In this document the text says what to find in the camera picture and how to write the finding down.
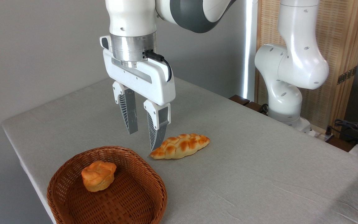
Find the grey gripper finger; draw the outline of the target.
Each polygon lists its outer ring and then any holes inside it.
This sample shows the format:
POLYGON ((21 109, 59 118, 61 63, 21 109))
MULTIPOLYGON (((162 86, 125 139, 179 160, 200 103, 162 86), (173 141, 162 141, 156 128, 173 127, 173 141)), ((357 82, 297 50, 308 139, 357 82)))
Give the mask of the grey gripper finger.
POLYGON ((113 83, 112 87, 115 103, 120 107, 128 133, 133 134, 138 131, 135 92, 117 81, 113 83))
POLYGON ((165 139, 167 125, 171 123, 171 105, 159 106, 151 100, 144 102, 148 116, 148 129, 151 150, 160 147, 165 139))

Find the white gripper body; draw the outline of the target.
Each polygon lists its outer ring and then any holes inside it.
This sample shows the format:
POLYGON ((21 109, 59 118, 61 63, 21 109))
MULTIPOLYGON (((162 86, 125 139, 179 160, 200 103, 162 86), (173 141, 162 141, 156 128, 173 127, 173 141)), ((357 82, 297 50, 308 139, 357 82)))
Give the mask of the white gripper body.
POLYGON ((147 58, 137 62, 136 68, 128 68, 113 56, 111 37, 100 37, 104 48, 103 58, 108 75, 120 84, 163 106, 175 99, 175 82, 168 82, 168 67, 163 62, 147 58))

